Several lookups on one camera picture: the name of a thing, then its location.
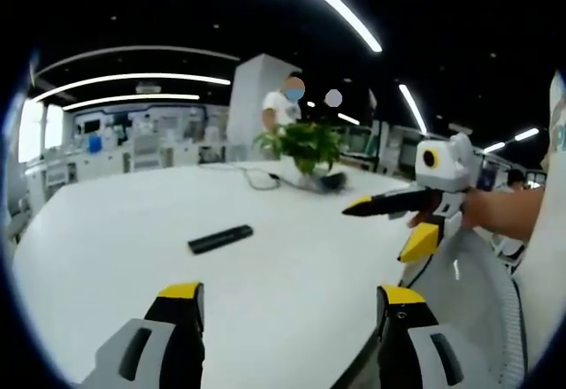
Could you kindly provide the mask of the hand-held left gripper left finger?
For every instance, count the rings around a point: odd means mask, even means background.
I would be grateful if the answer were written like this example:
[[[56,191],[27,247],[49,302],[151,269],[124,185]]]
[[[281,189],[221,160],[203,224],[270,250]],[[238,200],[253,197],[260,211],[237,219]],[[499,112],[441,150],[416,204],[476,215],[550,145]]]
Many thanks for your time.
[[[204,284],[160,291],[142,318],[120,327],[96,351],[79,388],[199,388],[205,347]]]

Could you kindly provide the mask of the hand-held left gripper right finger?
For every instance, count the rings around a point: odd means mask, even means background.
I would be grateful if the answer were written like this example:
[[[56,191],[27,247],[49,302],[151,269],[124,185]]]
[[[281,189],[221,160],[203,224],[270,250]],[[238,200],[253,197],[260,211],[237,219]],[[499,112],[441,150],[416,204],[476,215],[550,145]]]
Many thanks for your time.
[[[425,298],[400,286],[377,289],[378,388],[472,388],[477,353]]]

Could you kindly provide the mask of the person's right hand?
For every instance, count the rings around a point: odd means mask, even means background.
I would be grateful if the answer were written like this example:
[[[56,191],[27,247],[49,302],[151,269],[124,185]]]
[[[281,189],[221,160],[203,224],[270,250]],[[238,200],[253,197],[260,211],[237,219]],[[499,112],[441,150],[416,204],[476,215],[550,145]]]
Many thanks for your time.
[[[489,221],[491,193],[476,188],[468,189],[463,202],[462,227],[481,227],[491,230]],[[440,196],[434,194],[427,206],[421,209],[408,223],[408,228],[414,228],[424,222],[440,206]]]

